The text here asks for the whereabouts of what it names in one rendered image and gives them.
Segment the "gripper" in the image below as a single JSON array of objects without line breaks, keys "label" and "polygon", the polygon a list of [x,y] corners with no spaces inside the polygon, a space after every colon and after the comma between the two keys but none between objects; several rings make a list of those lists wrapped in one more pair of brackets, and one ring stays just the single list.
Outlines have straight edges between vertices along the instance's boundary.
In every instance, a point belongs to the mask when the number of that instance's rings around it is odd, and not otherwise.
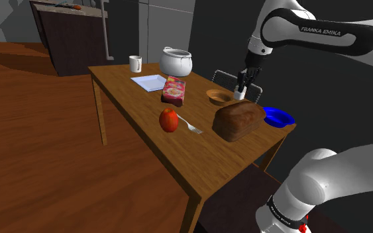
[{"label": "gripper", "polygon": [[268,56],[268,54],[256,54],[251,51],[247,52],[244,60],[245,68],[247,69],[240,71],[237,75],[238,92],[243,92],[245,84],[246,87],[250,87],[258,74],[261,72],[260,67],[267,60]]}]

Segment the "small white cup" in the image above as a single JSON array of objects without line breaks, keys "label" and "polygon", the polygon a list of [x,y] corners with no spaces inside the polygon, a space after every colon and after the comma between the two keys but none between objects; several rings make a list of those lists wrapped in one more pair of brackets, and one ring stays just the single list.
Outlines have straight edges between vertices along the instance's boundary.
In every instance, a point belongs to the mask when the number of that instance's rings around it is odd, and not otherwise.
[{"label": "small white cup", "polygon": [[246,95],[246,90],[247,90],[247,87],[244,86],[242,92],[240,92],[239,86],[237,85],[234,89],[234,95],[233,95],[234,99],[237,101],[243,100]]}]

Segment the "wooden bowl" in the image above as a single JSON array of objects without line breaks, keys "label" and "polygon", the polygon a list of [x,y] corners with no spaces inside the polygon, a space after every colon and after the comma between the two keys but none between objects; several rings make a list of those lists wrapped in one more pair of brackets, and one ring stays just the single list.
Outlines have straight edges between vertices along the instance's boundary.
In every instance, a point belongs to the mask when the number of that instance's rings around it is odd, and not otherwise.
[{"label": "wooden bowl", "polygon": [[206,91],[209,101],[217,106],[225,106],[233,102],[233,96],[228,91],[210,89]]}]

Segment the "brown bread loaf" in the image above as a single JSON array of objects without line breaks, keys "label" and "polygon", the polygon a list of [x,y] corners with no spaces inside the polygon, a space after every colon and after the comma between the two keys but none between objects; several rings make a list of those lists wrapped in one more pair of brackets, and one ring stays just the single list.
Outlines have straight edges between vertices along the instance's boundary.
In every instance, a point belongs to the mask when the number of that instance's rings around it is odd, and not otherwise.
[{"label": "brown bread loaf", "polygon": [[227,142],[256,130],[265,119],[264,109],[253,102],[243,101],[219,109],[213,119],[213,131]]}]

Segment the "blue bowl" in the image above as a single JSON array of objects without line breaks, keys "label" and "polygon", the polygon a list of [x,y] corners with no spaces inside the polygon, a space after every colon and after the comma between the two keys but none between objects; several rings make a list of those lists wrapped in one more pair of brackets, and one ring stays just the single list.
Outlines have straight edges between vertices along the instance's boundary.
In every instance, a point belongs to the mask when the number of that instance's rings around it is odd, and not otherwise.
[{"label": "blue bowl", "polygon": [[263,109],[266,113],[264,122],[269,124],[270,126],[283,128],[287,125],[295,123],[295,119],[285,111],[274,107],[264,107]]}]

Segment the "white pot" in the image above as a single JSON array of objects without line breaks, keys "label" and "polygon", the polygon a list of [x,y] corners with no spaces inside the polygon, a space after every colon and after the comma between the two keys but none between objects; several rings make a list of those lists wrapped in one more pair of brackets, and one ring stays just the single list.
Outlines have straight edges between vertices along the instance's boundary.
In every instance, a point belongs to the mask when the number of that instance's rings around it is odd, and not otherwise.
[{"label": "white pot", "polygon": [[188,51],[165,47],[159,61],[160,71],[174,77],[188,76],[193,67],[191,57]]}]

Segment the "silver fork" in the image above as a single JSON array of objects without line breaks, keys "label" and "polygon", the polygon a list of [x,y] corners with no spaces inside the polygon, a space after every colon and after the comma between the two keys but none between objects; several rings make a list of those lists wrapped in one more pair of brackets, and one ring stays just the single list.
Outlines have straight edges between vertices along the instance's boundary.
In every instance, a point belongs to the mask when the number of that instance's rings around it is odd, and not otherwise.
[{"label": "silver fork", "polygon": [[188,127],[188,129],[189,129],[190,131],[195,132],[195,133],[197,133],[197,134],[201,134],[201,133],[203,133],[202,130],[200,130],[200,129],[194,127],[193,125],[191,125],[188,121],[186,121],[186,120],[185,120],[184,118],[182,118],[180,115],[177,115],[177,117],[178,117],[179,119],[181,119],[182,121],[184,121],[184,122],[187,124],[187,127]]}]

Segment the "red food box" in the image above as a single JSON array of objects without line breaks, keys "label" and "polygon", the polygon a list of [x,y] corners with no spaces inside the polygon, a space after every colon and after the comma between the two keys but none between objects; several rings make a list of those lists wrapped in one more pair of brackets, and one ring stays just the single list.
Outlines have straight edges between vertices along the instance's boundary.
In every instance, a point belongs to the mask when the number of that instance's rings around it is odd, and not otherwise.
[{"label": "red food box", "polygon": [[176,77],[168,76],[161,94],[161,102],[181,107],[184,103],[186,83]]}]

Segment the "red apple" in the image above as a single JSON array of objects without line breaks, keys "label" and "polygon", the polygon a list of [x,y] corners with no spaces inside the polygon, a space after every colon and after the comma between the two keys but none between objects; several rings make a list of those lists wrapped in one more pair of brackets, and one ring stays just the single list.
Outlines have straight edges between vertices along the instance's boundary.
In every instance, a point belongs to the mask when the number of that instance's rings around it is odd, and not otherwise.
[{"label": "red apple", "polygon": [[163,131],[174,132],[178,128],[178,116],[173,109],[164,109],[159,116],[159,123]]}]

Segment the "grey refrigerator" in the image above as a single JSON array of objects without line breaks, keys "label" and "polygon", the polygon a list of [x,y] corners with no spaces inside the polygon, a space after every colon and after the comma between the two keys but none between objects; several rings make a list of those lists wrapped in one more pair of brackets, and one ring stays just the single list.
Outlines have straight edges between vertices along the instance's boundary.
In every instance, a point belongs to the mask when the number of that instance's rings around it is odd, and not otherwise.
[{"label": "grey refrigerator", "polygon": [[189,50],[195,0],[98,0],[111,64],[157,63],[164,47]]}]

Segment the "white square plate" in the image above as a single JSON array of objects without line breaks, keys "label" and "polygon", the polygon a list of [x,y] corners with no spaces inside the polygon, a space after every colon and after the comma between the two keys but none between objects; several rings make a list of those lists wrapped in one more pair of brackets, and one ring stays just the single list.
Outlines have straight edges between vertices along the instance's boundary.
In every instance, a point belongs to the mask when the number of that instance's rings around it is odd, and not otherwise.
[{"label": "white square plate", "polygon": [[147,92],[162,90],[166,82],[166,79],[161,75],[132,77],[131,80]]}]

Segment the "wooden table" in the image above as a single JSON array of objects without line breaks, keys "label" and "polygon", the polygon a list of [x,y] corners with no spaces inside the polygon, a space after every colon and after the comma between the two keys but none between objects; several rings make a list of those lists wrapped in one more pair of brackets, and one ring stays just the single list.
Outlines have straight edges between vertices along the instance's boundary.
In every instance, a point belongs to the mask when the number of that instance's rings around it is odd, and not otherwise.
[{"label": "wooden table", "polygon": [[190,73],[183,78],[184,104],[174,110],[203,133],[190,131],[184,121],[175,132],[166,133],[158,118],[169,105],[161,102],[159,91],[146,92],[132,81],[135,73],[128,65],[91,66],[89,71],[102,143],[107,142],[100,99],[104,93],[188,195],[180,233],[193,233],[204,202],[259,157],[263,158],[260,168],[265,170],[295,128],[294,124],[275,128],[261,122],[258,129],[240,140],[224,141],[212,130],[218,106],[206,95],[207,90],[218,86]]}]

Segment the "white mug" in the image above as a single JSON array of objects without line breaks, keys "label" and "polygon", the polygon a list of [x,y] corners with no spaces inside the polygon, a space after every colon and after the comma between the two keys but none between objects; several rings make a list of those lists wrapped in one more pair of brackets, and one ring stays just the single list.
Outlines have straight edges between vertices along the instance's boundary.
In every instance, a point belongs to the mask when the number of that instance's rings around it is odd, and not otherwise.
[{"label": "white mug", "polygon": [[142,58],[140,56],[129,56],[130,71],[140,73],[142,71]]}]

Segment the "dark kitchen counter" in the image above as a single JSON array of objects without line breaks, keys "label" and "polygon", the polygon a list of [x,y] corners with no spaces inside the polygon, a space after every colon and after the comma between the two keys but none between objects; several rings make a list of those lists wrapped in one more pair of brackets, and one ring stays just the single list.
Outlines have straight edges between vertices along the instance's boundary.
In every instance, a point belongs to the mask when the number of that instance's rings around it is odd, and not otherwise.
[{"label": "dark kitchen counter", "polygon": [[59,76],[88,74],[89,66],[105,66],[105,37],[100,9],[57,6],[63,0],[29,0],[40,39]]}]

